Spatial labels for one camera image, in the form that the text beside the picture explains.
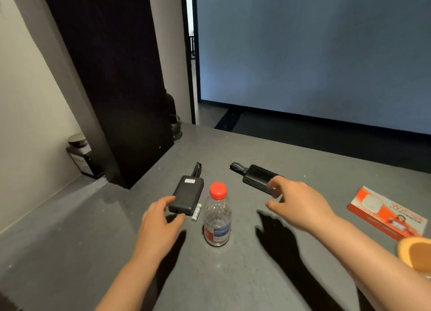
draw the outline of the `left hand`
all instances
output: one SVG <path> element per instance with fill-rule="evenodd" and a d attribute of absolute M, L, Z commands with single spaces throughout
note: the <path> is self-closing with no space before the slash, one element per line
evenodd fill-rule
<path fill-rule="evenodd" d="M 174 196 L 165 196 L 152 203 L 145 211 L 132 260 L 148 261 L 149 258 L 152 261 L 161 262 L 169 253 L 185 221 L 184 214 L 177 215 L 169 224 L 166 221 L 165 208 L 174 200 Z"/>

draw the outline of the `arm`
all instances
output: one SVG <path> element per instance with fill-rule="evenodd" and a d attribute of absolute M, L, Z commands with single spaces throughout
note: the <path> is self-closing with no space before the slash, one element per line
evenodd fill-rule
<path fill-rule="evenodd" d="M 120 271 L 96 311 L 136 311 L 162 259 L 175 243 L 185 215 L 167 223 L 165 208 L 175 200 L 167 196 L 154 202 L 142 217 L 136 246 L 130 261 Z"/>
<path fill-rule="evenodd" d="M 276 176 L 268 187 L 281 203 L 266 206 L 318 239 L 388 310 L 429 310 L 431 282 L 416 273 L 348 221 L 337 217 L 325 198 L 305 183 Z"/>

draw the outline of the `hand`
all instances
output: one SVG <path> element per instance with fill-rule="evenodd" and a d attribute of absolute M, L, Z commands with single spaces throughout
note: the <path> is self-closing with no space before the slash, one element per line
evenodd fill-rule
<path fill-rule="evenodd" d="M 148 259 L 160 263 L 169 253 L 177 239 L 185 215 L 177 215 L 168 224 L 165 217 L 166 206 L 175 200 L 174 196 L 165 196 L 150 205 L 142 217 L 132 260 Z"/>
<path fill-rule="evenodd" d="M 275 187 L 274 198 L 283 197 L 280 202 L 267 201 L 267 208 L 299 229 L 312 232 L 316 225 L 337 217 L 325 198 L 305 183 L 275 176 L 268 187 Z"/>

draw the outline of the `black power bank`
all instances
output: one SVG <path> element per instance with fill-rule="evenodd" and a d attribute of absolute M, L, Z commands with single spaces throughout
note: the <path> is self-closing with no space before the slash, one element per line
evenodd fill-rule
<path fill-rule="evenodd" d="M 169 204 L 169 211 L 192 216 L 202 189 L 203 178 L 184 175 L 174 191 L 175 201 Z"/>
<path fill-rule="evenodd" d="M 278 174 L 265 168 L 251 165 L 243 176 L 243 182 L 252 187 L 260 189 L 267 194 L 273 194 L 274 190 L 267 187 L 268 182 Z"/>

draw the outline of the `tabletop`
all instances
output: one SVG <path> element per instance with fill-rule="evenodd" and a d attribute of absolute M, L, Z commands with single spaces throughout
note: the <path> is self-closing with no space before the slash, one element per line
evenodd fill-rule
<path fill-rule="evenodd" d="M 183 124 L 183 133 L 132 189 L 78 178 L 0 235 L 0 291 L 24 311 L 92 310 L 130 258 L 144 211 L 171 195 L 197 161 L 205 181 L 200 203 L 211 183 L 228 188 L 231 238 L 212 247 L 202 235 L 203 216 L 187 217 L 143 309 L 360 310 L 358 290 L 340 263 L 269 212 L 269 196 L 229 170 L 234 161 L 307 183 L 391 253 L 395 240 L 346 209 L 362 186 L 431 217 L 430 174 L 204 126 Z"/>

